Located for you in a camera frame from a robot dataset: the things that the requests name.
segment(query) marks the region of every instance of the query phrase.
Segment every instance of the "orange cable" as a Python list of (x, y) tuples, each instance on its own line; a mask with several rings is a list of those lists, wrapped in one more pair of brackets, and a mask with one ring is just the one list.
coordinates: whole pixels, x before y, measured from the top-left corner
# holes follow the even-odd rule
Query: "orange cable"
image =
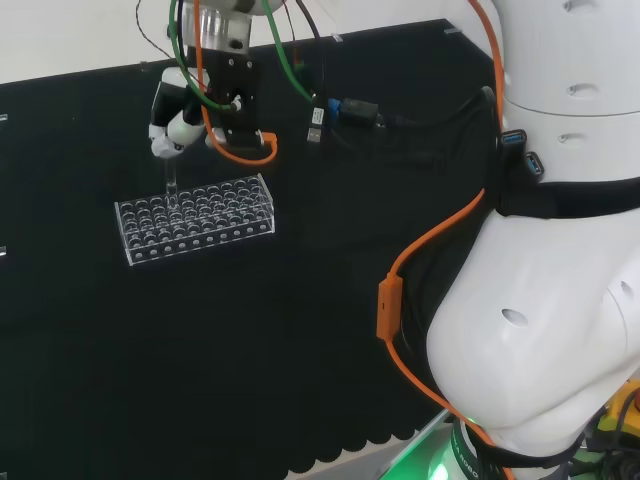
[[(200, 0), (194, 0), (193, 2), (194, 11), (200, 12)], [(202, 60), (202, 40), (200, 38), (200, 15), (194, 15), (194, 24), (195, 24), (195, 34), (196, 34), (196, 65), (198, 67), (198, 81), (200, 83), (200, 91), (204, 92), (203, 89), (203, 80), (204, 80), (204, 67)], [(247, 158), (238, 157), (228, 151), (226, 151), (218, 139), (216, 138), (215, 133), (213, 132), (213, 127), (211, 126), (211, 120), (209, 119), (209, 111), (203, 105), (202, 107), (202, 118), (204, 120), (204, 124), (207, 128), (207, 134), (209, 135), (209, 139), (211, 143), (215, 147), (215, 149), (227, 159), (239, 163), (241, 165), (248, 165), (251, 167), (258, 167), (261, 165), (266, 165), (271, 162), (276, 155), (278, 154), (278, 137), (276, 137), (275, 133), (263, 133), (262, 137), (264, 138), (265, 144), (269, 144), (271, 147), (271, 154), (263, 158), (262, 160), (249, 160)]]
[[(487, 33), (487, 36), (489, 37), (489, 43), (491, 44), (491, 53), (493, 55), (494, 71), (495, 71), (495, 77), (496, 77), (496, 101), (497, 101), (497, 110), (498, 110), (497, 113), (498, 113), (500, 127), (502, 127), (502, 112), (503, 112), (503, 108), (504, 108), (504, 68), (502, 66), (502, 56), (500, 54), (500, 46), (498, 45), (498, 38), (496, 36), (495, 31), (493, 30), (493, 26), (491, 25), (491, 21), (489, 20), (489, 17), (487, 16), (487, 14), (484, 11), (484, 9), (482, 8), (482, 6), (478, 3), (478, 1), (477, 0), (468, 0), (468, 1), (471, 4), (471, 6), (473, 7), (473, 9), (476, 11), (478, 16), (480, 17), (480, 21), (482, 22), (482, 25), (484, 26), (484, 29), (485, 29), (485, 31)], [(435, 228), (433, 228), (430, 231), (428, 231), (427, 233), (425, 233), (422, 237), (420, 237), (418, 240), (413, 242), (409, 247), (407, 247), (400, 254), (398, 259), (394, 262), (393, 266), (391, 267), (391, 271), (389, 272), (389, 275), (387, 277), (387, 281), (383, 282), (383, 284), (381, 284), (381, 287), (383, 287), (383, 285), (386, 283), (386, 288), (390, 289), (391, 291), (393, 291), (394, 289), (397, 289), (397, 288), (401, 289), (402, 288), (402, 280), (398, 277), (398, 271), (400, 270), (400, 267), (402, 267), (402, 265), (417, 250), (422, 248), (425, 244), (427, 244), (433, 238), (435, 238), (436, 236), (438, 236), (441, 233), (445, 232), (447, 229), (449, 229), (450, 227), (452, 227), (453, 225), (455, 225), (456, 223), (458, 223), (459, 221), (461, 221), (462, 219), (467, 217), (478, 206), (478, 204), (480, 203), (480, 201), (484, 197), (484, 194), (485, 194), (485, 191), (483, 189), (471, 201), (471, 203), (469, 203), (465, 208), (463, 208), (462, 210), (457, 212), (452, 217), (448, 218), (447, 220), (445, 220), (444, 222), (442, 222), (441, 224), (439, 224)], [(386, 297), (386, 301), (388, 301), (389, 298), (391, 298), (392, 301), (393, 301), (393, 296)], [(398, 352), (396, 351), (395, 347), (393, 346), (393, 338), (392, 337), (389, 338), (388, 336), (386, 336), (386, 334), (388, 334), (389, 331), (392, 331), (396, 326), (398, 326), (397, 322), (399, 321), (399, 318), (395, 318), (395, 320), (396, 320), (395, 326), (392, 326), (393, 323), (394, 323), (393, 320), (391, 320), (391, 318), (393, 317), (393, 312), (389, 312), (388, 310), (387, 311), (384, 310), (385, 309), (384, 302), (385, 302), (385, 300), (382, 301), (383, 310), (382, 310), (382, 313), (379, 312), (379, 315), (380, 314), (382, 315), (383, 323), (385, 323), (385, 322), (387, 323), (387, 328), (386, 328), (386, 330), (385, 330), (385, 328), (382, 328), (380, 330), (380, 332), (382, 333), (383, 336), (385, 336), (384, 342), (385, 342), (385, 344), (387, 346), (387, 350), (389, 351), (389, 355), (393, 359), (393, 361), (396, 364), (396, 366), (398, 367), (398, 369), (422, 393), (424, 393), (427, 397), (429, 397), (431, 400), (436, 402), (442, 408), (448, 410), (453, 415), (458, 417), (462, 422), (465, 423), (465, 425), (468, 425), (469, 428), (471, 428), (476, 433), (476, 435), (478, 435), (482, 439), (482, 441), (484, 441), (487, 445), (495, 446), (495, 443), (484, 432), (484, 430), (482, 430), (482, 428), (480, 428), (478, 425), (476, 425), (472, 421), (468, 420), (453, 405), (451, 405), (445, 399), (443, 399), (438, 394), (436, 394), (433, 390), (431, 390), (426, 385), (424, 385), (420, 381), (420, 379), (418, 379), (411, 372), (411, 370), (409, 370), (409, 368), (407, 368), (407, 366), (402, 362), (402, 360), (400, 359), (400, 356), (398, 355)], [(503, 468), (503, 470), (504, 470), (504, 474), (506, 475), (507, 480), (515, 480), (515, 476), (513, 474), (513, 471), (510, 468), (506, 468), (505, 467), (505, 468)]]
[(487, 12), (484, 11), (482, 5), (478, 3), (478, 0), (469, 0), (469, 3), (480, 17), (482, 26), (487, 37), (489, 37), (489, 44), (491, 45), (491, 55), (493, 56), (493, 69), (496, 76), (496, 102), (498, 104), (498, 118), (500, 120), (500, 126), (502, 126), (502, 112), (504, 109), (504, 67), (502, 66), (502, 55), (500, 54), (500, 45), (498, 44), (498, 37), (491, 25), (491, 20)]
[(389, 275), (398, 275), (398, 271), (400, 270), (402, 265), (409, 259), (409, 257), (411, 257), (419, 249), (421, 249), (423, 246), (429, 243), (429, 241), (433, 240), (435, 237), (437, 237), (441, 233), (444, 233), (446, 230), (448, 230), (453, 225), (455, 225), (460, 220), (462, 220), (467, 215), (469, 215), (478, 206), (478, 203), (480, 203), (480, 200), (482, 200), (482, 197), (484, 197), (484, 189), (480, 190), (480, 193), (478, 193), (476, 198), (474, 198), (471, 201), (471, 203), (469, 203), (462, 210), (452, 215), (451, 217), (447, 218), (444, 222), (432, 228), (423, 236), (421, 236), (418, 240), (416, 240), (411, 245), (409, 245), (393, 263), (393, 266), (391, 267), (391, 271), (389, 272)]
[[(413, 242), (409, 247), (407, 247), (402, 252), (402, 254), (400, 254), (398, 259), (395, 261), (395, 263), (391, 267), (391, 271), (389, 272), (389, 277), (394, 277), (394, 278), (397, 278), (398, 280), (400, 280), (400, 278), (398, 277), (398, 271), (400, 270), (400, 267), (402, 267), (402, 265), (416, 251), (418, 251), (420, 248), (422, 248), (430, 240), (432, 240), (436, 236), (442, 234), (443, 232), (445, 232), (446, 230), (448, 230), (449, 228), (451, 228), (452, 226), (454, 226), (455, 224), (457, 224), (458, 222), (463, 220), (465, 217), (467, 217), (478, 206), (478, 204), (480, 203), (480, 201), (484, 197), (484, 193), (485, 193), (485, 191), (484, 191), (484, 189), (482, 189), (480, 191), (480, 193), (478, 193), (478, 195), (466, 207), (464, 207), (462, 210), (457, 212), (455, 215), (449, 217), (448, 219), (446, 219), (444, 222), (440, 223), (436, 227), (434, 227), (431, 230), (429, 230), (422, 237), (420, 237), (418, 240)], [(399, 281), (398, 284), (400, 286), (399, 288), (402, 288), (402, 282)], [(400, 356), (398, 355), (398, 352), (396, 351), (395, 347), (393, 346), (393, 338), (385, 338), (384, 342), (385, 342), (385, 344), (387, 346), (387, 350), (389, 350), (389, 355), (391, 355), (391, 358), (394, 361), (394, 363), (396, 364), (396, 366), (398, 367), (398, 369), (402, 372), (402, 374), (405, 377), (407, 377), (407, 379), (409, 381), (411, 381), (411, 383), (413, 383), (418, 388), (418, 390), (420, 390), (422, 393), (424, 393), (427, 397), (429, 397), (431, 400), (436, 402), (442, 408), (444, 408), (446, 410), (449, 410), (449, 412), (451, 412), (453, 415), (458, 417), (462, 422), (464, 422), (465, 425), (468, 425), (469, 428), (471, 428), (482, 439), (482, 441), (485, 442), (487, 445), (495, 446), (495, 443), (484, 432), (484, 430), (482, 430), (482, 428), (480, 428), (478, 425), (476, 425), (472, 421), (468, 420), (453, 405), (451, 405), (444, 398), (440, 397), (437, 393), (435, 393), (433, 390), (431, 390), (429, 387), (427, 387), (424, 383), (422, 383), (420, 381), (420, 379), (418, 379), (418, 377), (416, 377), (411, 372), (411, 370), (409, 370), (409, 368), (407, 368), (407, 366), (400, 359)], [(505, 475), (507, 477), (507, 480), (515, 480), (513, 472), (511, 471), (510, 468), (506, 468), (505, 467), (505, 468), (503, 468), (503, 470), (504, 470), (504, 473), (505, 473)]]

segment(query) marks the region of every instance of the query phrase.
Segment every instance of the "green light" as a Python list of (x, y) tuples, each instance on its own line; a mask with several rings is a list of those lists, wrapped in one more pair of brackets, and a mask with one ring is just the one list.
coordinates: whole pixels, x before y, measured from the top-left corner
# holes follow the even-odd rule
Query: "green light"
[(433, 474), (429, 477), (429, 480), (448, 480), (449, 473), (444, 465), (440, 464), (433, 471)]

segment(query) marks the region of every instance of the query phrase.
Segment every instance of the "green cable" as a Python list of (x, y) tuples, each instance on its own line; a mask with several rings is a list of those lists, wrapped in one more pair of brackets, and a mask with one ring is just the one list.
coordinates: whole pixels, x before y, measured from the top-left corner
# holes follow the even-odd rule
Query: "green cable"
[(178, 0), (171, 0), (171, 6), (169, 7), (169, 36), (171, 37), (171, 46), (173, 47), (173, 54), (176, 57), (178, 65), (180, 66), (180, 71), (182, 72), (182, 75), (184, 75), (184, 78), (187, 81), (187, 84), (189, 85), (189, 87), (191, 87), (191, 90), (193, 90), (193, 92), (197, 95), (197, 97), (202, 101), (204, 105), (206, 105), (209, 108), (213, 108), (215, 110), (223, 110), (223, 111), (231, 110), (231, 105), (218, 105), (217, 103), (207, 98), (207, 96), (204, 93), (202, 93), (200, 91), (200, 88), (198, 88), (198, 86), (193, 82), (193, 80), (191, 79), (191, 75), (189, 75), (189, 71), (187, 70), (187, 67), (185, 67), (184, 63), (182, 62), (182, 58), (180, 58), (180, 49), (178, 48), (178, 31), (176, 29), (176, 19), (175, 19), (177, 3), (178, 3)]
[(282, 64), (282, 68), (284, 69), (284, 73), (289, 78), (291, 85), (302, 95), (309, 103), (313, 102), (311, 95), (304, 89), (298, 79), (291, 71), (291, 66), (289, 65), (289, 61), (287, 60), (287, 55), (284, 52), (284, 48), (282, 48), (282, 42), (280, 41), (280, 34), (278, 33), (278, 27), (276, 26), (276, 22), (273, 19), (273, 11), (271, 10), (271, 6), (269, 5), (269, 0), (262, 0), (262, 6), (264, 8), (265, 13), (267, 14), (267, 19), (269, 20), (269, 27), (271, 27), (271, 33), (273, 34), (273, 41), (276, 44), (276, 50), (278, 51), (278, 57), (280, 57), (280, 63)]

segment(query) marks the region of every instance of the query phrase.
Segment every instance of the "screw hole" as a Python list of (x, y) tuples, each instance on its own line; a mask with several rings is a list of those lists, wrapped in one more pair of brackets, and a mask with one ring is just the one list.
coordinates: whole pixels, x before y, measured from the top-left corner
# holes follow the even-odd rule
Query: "screw hole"
[(502, 310), (502, 315), (504, 315), (504, 318), (506, 318), (507, 321), (514, 327), (524, 328), (529, 326), (529, 320), (527, 320), (527, 317), (525, 317), (520, 312), (505, 308)]
[(627, 282), (620, 282), (620, 286), (622, 287), (622, 291), (624, 292), (624, 294), (629, 297), (630, 300), (633, 300), (633, 288), (631, 288), (631, 286), (629, 286)]

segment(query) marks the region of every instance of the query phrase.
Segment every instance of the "yellow part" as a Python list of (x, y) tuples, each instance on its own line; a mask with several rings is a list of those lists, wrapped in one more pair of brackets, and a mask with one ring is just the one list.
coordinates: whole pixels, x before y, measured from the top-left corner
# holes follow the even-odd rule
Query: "yellow part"
[[(611, 400), (609, 400), (607, 413), (600, 419), (598, 430), (612, 432), (616, 429), (624, 401), (637, 388), (640, 388), (640, 380), (632, 379), (616, 392)], [(631, 404), (627, 416), (624, 418), (622, 431), (640, 437), (640, 412), (636, 408), (635, 402)]]

